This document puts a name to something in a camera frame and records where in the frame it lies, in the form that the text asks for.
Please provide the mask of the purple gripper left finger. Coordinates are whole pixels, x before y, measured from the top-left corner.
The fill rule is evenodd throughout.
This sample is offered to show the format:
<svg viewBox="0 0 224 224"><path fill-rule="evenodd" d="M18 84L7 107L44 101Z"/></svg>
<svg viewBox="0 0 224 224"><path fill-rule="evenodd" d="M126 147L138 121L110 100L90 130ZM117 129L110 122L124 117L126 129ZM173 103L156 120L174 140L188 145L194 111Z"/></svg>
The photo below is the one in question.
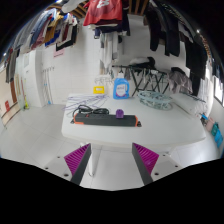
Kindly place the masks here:
<svg viewBox="0 0 224 224"><path fill-rule="evenodd" d="M86 169L89 167L91 157L91 144L86 144L72 151L64 157L71 172L71 182L79 185L83 179Z"/></svg>

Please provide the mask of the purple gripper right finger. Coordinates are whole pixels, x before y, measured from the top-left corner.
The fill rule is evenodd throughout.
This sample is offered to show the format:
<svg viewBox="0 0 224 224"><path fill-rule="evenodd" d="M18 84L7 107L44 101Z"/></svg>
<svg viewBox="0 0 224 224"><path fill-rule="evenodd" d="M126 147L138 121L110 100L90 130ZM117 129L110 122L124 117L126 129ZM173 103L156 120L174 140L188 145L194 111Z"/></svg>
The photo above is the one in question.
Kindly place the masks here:
<svg viewBox="0 0 224 224"><path fill-rule="evenodd" d="M145 185L153 182L151 173L159 158L159 155L150 149L137 143L132 144L132 155L139 170L141 179Z"/></svg>

